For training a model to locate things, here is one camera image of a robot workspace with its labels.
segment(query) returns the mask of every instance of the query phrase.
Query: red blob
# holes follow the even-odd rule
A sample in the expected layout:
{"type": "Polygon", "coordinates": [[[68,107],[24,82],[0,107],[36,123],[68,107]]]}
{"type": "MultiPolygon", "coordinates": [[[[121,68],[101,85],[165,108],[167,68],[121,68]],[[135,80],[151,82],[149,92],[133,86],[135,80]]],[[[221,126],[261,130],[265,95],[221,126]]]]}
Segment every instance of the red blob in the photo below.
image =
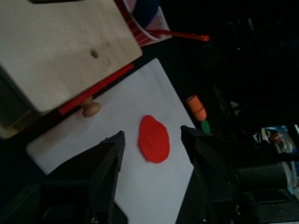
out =
{"type": "Polygon", "coordinates": [[[145,115],[140,122],[137,146],[148,162],[161,163],[169,155],[171,144],[167,128],[145,115]]]}

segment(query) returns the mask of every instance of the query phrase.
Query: orange object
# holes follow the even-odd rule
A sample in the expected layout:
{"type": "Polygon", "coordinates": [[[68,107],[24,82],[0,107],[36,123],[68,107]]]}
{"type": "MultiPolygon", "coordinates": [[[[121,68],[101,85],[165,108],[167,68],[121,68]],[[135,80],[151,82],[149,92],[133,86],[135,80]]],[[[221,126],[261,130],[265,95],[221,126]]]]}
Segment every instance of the orange object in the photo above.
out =
{"type": "Polygon", "coordinates": [[[189,96],[187,98],[185,102],[189,106],[191,112],[192,112],[196,120],[199,122],[204,121],[207,119],[207,111],[201,105],[201,101],[200,101],[197,95],[195,94],[195,95],[189,96]]]}

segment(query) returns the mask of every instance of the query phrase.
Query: red strip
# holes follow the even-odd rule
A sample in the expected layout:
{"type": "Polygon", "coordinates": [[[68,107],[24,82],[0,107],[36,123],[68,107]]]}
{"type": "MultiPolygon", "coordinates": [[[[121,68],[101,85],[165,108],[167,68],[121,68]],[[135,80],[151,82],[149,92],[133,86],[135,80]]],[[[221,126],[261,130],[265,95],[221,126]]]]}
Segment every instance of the red strip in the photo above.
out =
{"type": "Polygon", "coordinates": [[[60,114],[65,115],[72,109],[74,109],[78,106],[78,104],[81,104],[85,101],[86,98],[89,98],[100,89],[103,89],[119,77],[121,77],[133,67],[135,67],[133,64],[128,64],[127,66],[120,68],[104,80],[101,80],[93,87],[90,87],[84,93],[81,93],[72,100],[64,103],[58,107],[60,114]]]}

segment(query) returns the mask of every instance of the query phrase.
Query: wooden peg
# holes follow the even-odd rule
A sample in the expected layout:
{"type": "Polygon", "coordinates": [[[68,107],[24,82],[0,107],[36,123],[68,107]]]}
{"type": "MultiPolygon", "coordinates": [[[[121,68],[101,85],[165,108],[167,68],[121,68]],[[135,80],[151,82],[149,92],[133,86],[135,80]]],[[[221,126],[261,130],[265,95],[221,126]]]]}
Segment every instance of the wooden peg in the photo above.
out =
{"type": "Polygon", "coordinates": [[[93,102],[92,96],[80,104],[82,107],[82,116],[90,117],[93,116],[101,109],[101,105],[97,102],[93,102]]]}

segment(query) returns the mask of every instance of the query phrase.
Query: white surface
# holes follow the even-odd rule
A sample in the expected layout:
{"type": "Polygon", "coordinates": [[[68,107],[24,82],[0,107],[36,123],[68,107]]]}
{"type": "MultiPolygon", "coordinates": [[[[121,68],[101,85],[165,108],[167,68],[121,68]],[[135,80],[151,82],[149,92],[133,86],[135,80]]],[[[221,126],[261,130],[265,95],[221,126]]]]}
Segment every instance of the white surface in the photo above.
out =
{"type": "Polygon", "coordinates": [[[192,174],[181,143],[181,125],[193,127],[159,60],[151,61],[97,99],[103,110],[89,119],[80,111],[40,136],[26,152],[45,173],[120,130],[125,154],[116,203],[129,224],[173,224],[192,174]],[[168,129],[171,154],[160,164],[145,162],[137,148],[139,123],[152,115],[168,129]]]}
{"type": "Polygon", "coordinates": [[[0,4],[1,67],[41,113],[141,55],[111,0],[38,4],[0,0],[0,4]]]}

